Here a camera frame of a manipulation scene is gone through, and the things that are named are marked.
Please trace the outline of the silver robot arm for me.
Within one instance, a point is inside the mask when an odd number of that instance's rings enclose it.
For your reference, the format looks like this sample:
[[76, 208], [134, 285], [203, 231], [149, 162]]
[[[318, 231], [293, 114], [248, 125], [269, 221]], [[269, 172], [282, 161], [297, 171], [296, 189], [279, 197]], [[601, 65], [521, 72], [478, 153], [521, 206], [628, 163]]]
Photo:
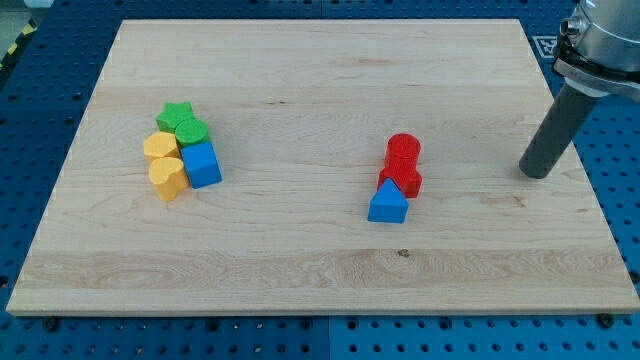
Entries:
[[639, 100], [639, 0], [580, 0], [561, 21], [553, 70], [591, 97]]

